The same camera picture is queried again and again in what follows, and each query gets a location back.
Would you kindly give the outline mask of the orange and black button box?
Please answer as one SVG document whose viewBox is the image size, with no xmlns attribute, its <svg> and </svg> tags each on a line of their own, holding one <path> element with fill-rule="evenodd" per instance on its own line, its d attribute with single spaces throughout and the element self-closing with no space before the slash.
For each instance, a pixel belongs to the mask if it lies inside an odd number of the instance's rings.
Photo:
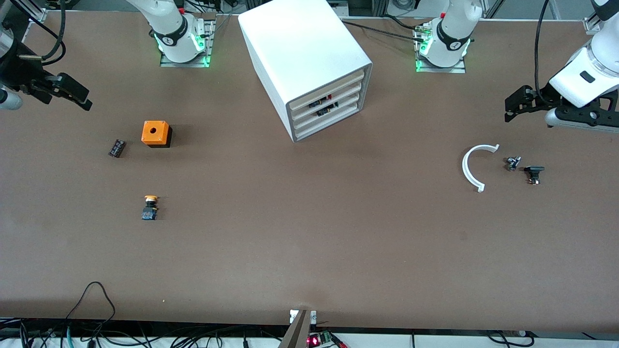
<svg viewBox="0 0 619 348">
<path fill-rule="evenodd" d="M 141 142 L 150 148 L 169 148 L 172 145 L 173 128 L 164 120 L 144 121 Z"/>
</svg>

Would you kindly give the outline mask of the white curved plastic arc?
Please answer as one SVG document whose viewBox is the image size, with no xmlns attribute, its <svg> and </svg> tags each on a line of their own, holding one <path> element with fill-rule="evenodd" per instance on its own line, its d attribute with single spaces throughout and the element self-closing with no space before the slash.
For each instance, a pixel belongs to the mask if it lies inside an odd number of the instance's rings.
<svg viewBox="0 0 619 348">
<path fill-rule="evenodd" d="M 462 158 L 462 163 L 461 163 L 461 168 L 462 168 L 462 172 L 465 176 L 465 178 L 467 179 L 467 181 L 473 185 L 474 187 L 477 188 L 477 192 L 484 192 L 484 190 L 486 189 L 486 185 L 477 180 L 477 178 L 475 178 L 475 176 L 473 176 L 470 167 L 469 167 L 469 159 L 471 154 L 473 154 L 473 152 L 475 151 L 486 151 L 489 153 L 495 153 L 497 152 L 497 150 L 500 148 L 500 145 L 476 145 L 471 147 L 466 154 L 463 156 Z"/>
</svg>

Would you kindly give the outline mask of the circuit board with red LED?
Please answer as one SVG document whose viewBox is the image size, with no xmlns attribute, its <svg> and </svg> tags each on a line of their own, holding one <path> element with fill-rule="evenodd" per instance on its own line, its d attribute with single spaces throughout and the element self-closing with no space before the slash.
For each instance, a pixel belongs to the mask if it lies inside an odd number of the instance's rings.
<svg viewBox="0 0 619 348">
<path fill-rule="evenodd" d="M 329 342 L 333 342 L 331 333 L 329 331 L 319 331 L 308 335 L 307 347 L 318 348 Z"/>
</svg>

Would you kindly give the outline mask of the aluminium frame profile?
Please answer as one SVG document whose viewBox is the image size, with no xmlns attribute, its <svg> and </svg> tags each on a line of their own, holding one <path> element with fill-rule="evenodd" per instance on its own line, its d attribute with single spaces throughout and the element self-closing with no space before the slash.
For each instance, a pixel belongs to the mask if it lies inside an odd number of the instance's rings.
<svg viewBox="0 0 619 348">
<path fill-rule="evenodd" d="M 599 32 L 605 22 L 619 14 L 619 0 L 590 0 L 594 13 L 584 18 L 583 24 L 587 35 Z"/>
<path fill-rule="evenodd" d="M 31 17 L 40 21 L 46 10 L 46 0 L 0 0 L 0 24 L 17 26 Z"/>
</svg>

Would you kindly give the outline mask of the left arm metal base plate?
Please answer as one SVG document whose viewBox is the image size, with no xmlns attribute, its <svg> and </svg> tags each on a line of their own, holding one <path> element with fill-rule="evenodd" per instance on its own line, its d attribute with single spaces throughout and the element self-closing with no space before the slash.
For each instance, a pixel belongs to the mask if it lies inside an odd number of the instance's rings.
<svg viewBox="0 0 619 348">
<path fill-rule="evenodd" d="M 432 22 L 426 22 L 416 26 L 413 31 L 414 38 L 420 38 L 421 42 L 415 42 L 415 70 L 418 73 L 466 73 L 466 64 L 464 56 L 467 51 L 464 49 L 458 63 L 451 67 L 437 66 L 429 61 L 424 55 L 429 50 L 433 43 L 432 38 Z"/>
</svg>

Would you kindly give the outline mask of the orange push button switch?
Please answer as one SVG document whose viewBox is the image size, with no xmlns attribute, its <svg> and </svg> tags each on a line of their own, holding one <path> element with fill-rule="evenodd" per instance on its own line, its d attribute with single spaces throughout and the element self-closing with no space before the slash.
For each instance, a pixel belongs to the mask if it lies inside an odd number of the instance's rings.
<svg viewBox="0 0 619 348">
<path fill-rule="evenodd" d="M 158 214 L 158 200 L 159 197 L 155 195 L 147 195 L 144 197 L 145 207 L 142 209 L 142 220 L 156 220 Z"/>
</svg>

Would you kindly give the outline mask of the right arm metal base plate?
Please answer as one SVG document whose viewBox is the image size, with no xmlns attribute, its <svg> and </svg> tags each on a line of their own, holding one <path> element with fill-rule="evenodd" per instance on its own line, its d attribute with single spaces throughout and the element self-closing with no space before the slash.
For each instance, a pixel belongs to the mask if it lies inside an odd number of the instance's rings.
<svg viewBox="0 0 619 348">
<path fill-rule="evenodd" d="M 215 20 L 183 14 L 183 25 L 168 35 L 153 33 L 161 51 L 162 67 L 208 68 L 212 55 Z"/>
</svg>

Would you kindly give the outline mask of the grey angled post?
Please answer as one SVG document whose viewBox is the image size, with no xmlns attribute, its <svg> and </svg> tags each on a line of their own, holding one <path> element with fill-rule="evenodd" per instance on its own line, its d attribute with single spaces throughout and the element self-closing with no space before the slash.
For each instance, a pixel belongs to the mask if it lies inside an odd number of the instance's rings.
<svg viewBox="0 0 619 348">
<path fill-rule="evenodd" d="M 312 311 L 298 310 L 292 315 L 293 321 L 278 348 L 308 348 L 307 339 L 312 325 Z"/>
</svg>

